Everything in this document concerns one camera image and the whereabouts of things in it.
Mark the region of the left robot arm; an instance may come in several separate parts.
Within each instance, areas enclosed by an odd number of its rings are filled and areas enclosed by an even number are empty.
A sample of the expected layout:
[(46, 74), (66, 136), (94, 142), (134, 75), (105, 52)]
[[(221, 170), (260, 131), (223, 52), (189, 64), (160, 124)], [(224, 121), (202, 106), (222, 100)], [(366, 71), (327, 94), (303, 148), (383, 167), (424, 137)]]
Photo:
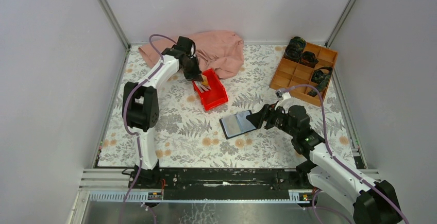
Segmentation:
[(155, 154), (155, 125), (159, 118), (158, 89), (178, 71), (188, 81), (207, 82), (199, 68), (196, 45), (180, 36), (174, 45), (158, 51), (158, 62), (139, 82), (124, 85), (123, 123), (128, 134), (137, 137), (139, 168), (144, 169), (140, 182), (147, 188), (159, 184), (160, 175), (153, 169), (158, 163)]

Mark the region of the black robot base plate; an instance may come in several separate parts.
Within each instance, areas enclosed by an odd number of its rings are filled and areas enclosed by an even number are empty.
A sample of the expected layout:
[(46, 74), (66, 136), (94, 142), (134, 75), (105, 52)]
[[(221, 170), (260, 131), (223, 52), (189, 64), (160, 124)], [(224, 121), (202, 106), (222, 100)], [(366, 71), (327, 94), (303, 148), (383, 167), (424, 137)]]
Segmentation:
[(177, 168), (146, 170), (130, 168), (128, 186), (157, 189), (164, 200), (289, 200), (292, 192), (307, 200), (315, 187), (295, 169), (262, 168)]

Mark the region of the stack of cards in bin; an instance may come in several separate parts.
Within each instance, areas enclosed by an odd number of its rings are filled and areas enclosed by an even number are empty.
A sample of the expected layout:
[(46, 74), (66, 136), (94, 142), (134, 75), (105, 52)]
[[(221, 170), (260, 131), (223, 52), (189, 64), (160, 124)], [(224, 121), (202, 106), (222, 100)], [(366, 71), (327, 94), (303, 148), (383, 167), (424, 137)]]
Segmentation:
[(209, 85), (209, 87), (206, 87), (206, 86), (202, 85), (200, 82), (196, 82), (196, 85), (201, 93), (211, 90), (210, 85)]

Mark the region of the rolled dark belt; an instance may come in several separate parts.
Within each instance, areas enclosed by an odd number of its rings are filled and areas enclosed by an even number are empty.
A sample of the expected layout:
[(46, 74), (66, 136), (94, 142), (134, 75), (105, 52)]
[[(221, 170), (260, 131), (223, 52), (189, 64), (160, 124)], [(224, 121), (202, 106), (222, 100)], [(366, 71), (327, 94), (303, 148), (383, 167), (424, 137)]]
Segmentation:
[(310, 68), (315, 68), (315, 66), (318, 64), (318, 59), (315, 53), (311, 51), (304, 51), (301, 55), (299, 63)]
[(283, 57), (298, 63), (306, 45), (307, 42), (305, 39), (299, 36), (294, 36), (290, 39), (289, 44), (285, 48)]

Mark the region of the gold VIP card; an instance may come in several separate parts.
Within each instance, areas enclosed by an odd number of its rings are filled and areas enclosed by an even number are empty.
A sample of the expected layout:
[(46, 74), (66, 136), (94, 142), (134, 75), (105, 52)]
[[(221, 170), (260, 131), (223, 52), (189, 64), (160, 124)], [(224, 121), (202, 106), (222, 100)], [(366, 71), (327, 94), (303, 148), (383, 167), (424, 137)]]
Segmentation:
[(206, 86), (206, 87), (209, 87), (208, 78), (207, 78), (205, 75), (203, 75), (203, 74), (201, 74), (200, 76), (201, 76), (201, 81), (200, 81), (200, 83), (201, 83), (202, 85)]

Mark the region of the red plastic bin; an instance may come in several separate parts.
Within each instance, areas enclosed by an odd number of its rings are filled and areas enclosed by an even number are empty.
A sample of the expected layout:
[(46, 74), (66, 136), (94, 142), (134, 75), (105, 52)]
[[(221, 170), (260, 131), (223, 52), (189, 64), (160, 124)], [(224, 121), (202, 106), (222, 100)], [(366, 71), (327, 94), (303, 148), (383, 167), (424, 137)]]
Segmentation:
[(222, 85), (219, 77), (213, 69), (208, 69), (203, 72), (207, 77), (210, 90), (201, 90), (198, 87), (197, 81), (192, 81), (194, 91), (198, 94), (200, 102), (206, 111), (221, 106), (228, 102), (228, 96), (225, 87)]

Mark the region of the rolled dark belt top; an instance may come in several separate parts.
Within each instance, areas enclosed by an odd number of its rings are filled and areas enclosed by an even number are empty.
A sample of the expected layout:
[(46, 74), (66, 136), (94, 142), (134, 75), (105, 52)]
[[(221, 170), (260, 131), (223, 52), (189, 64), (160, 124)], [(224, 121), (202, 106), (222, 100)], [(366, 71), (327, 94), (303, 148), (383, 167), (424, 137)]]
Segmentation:
[(294, 36), (290, 39), (289, 44), (285, 48), (283, 57), (298, 63), (306, 45), (307, 42), (305, 39), (299, 36)]

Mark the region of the rolled dark belt middle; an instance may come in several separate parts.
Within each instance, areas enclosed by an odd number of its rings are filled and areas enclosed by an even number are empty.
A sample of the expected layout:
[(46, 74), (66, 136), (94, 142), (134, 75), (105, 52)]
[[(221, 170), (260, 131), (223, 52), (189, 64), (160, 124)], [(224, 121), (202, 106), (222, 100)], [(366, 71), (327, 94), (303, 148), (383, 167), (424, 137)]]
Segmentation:
[(311, 51), (304, 51), (301, 55), (299, 63), (310, 68), (315, 68), (315, 66), (318, 64), (318, 59), (315, 53)]

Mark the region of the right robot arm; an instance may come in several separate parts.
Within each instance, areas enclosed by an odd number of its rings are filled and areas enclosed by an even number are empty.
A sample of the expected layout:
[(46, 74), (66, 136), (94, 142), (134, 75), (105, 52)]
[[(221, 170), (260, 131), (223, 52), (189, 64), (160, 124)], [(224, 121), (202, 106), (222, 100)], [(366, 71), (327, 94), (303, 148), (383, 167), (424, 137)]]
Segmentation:
[(294, 149), (306, 158), (297, 169), (296, 184), (303, 189), (314, 186), (350, 212), (355, 223), (400, 223), (403, 221), (394, 187), (353, 168), (337, 157), (327, 141), (310, 126), (303, 106), (286, 111), (265, 104), (247, 116), (257, 129), (277, 128), (292, 137)]

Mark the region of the wooden compartment tray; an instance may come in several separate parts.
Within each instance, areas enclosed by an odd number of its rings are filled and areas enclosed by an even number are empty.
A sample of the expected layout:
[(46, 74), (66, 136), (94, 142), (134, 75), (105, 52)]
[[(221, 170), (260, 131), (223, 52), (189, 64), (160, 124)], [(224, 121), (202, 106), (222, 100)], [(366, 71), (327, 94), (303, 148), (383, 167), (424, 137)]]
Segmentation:
[(290, 95), (315, 106), (320, 106), (328, 92), (339, 53), (311, 42), (307, 42), (304, 51), (315, 53), (318, 59), (315, 68), (304, 66), (282, 56), (270, 82), (270, 88), (274, 90), (287, 89), (303, 84), (304, 87), (290, 90)]

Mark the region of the pink cloth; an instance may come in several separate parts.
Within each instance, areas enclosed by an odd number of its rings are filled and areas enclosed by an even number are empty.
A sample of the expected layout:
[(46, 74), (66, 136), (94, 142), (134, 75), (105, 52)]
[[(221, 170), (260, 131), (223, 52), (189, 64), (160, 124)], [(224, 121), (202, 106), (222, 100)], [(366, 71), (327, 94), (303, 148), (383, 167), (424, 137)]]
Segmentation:
[[(210, 68), (215, 70), (221, 79), (228, 79), (238, 74), (244, 64), (244, 40), (238, 34), (229, 30), (215, 30), (193, 33), (187, 37), (196, 45), (196, 55), (201, 71)], [(174, 45), (168, 39), (155, 40), (154, 50), (150, 44), (139, 47), (138, 51), (147, 64), (152, 68), (159, 61), (159, 54)]]

